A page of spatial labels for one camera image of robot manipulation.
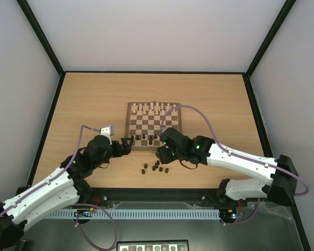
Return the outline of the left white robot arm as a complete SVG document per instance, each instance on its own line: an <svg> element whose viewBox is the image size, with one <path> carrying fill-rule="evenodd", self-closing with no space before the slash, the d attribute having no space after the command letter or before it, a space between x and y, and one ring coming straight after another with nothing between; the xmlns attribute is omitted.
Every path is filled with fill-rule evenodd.
<svg viewBox="0 0 314 251"><path fill-rule="evenodd" d="M131 152L134 137L112 141L97 135L78 147L48 177L24 192L0 201L0 249L16 244L33 225L52 213L76 203L87 203L92 188L85 180L112 157Z"/></svg>

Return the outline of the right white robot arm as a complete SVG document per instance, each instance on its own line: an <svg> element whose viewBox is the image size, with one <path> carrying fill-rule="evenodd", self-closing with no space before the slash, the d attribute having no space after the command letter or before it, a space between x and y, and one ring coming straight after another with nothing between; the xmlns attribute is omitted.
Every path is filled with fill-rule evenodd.
<svg viewBox="0 0 314 251"><path fill-rule="evenodd" d="M205 136L190 139L175 128L164 128L160 141L164 145L157 149L156 156L162 164L190 162L224 167L249 176L245 180L225 179L220 183L217 197L222 204L247 198L266 198L282 206L294 204L298 173L288 156L260 157Z"/></svg>

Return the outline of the wooden chess board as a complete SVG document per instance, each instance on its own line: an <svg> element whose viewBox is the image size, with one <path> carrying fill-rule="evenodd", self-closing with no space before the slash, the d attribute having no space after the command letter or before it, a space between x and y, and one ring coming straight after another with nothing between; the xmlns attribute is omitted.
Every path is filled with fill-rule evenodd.
<svg viewBox="0 0 314 251"><path fill-rule="evenodd" d="M182 132L182 113L179 106L173 107L165 115L131 115L127 109L125 137L130 138L134 135L133 151L155 151L164 144L160 141L159 133L161 125L171 126L177 131ZM153 144L149 145L149 136L153 137Z"/></svg>

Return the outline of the white chess pieces row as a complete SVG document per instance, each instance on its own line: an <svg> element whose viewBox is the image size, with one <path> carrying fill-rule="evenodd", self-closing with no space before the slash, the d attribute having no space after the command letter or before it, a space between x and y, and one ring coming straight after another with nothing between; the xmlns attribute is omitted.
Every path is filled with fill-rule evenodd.
<svg viewBox="0 0 314 251"><path fill-rule="evenodd" d="M165 115L168 110L179 106L180 103L175 102L129 102L128 110L131 115Z"/></svg>

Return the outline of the black aluminium frame rail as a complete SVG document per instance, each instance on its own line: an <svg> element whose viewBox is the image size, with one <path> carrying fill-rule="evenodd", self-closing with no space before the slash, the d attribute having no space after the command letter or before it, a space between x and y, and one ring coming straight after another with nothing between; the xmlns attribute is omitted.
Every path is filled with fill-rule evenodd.
<svg viewBox="0 0 314 251"><path fill-rule="evenodd" d="M223 188L224 186L212 189L89 188L84 193L78 191L76 193L79 196L78 203L90 202L102 207L120 202L184 202L201 207L233 209L238 205L245 206L247 202L255 202L257 199L280 203L265 194L268 186L265 186L259 195L242 195L237 199L229 198Z"/></svg>

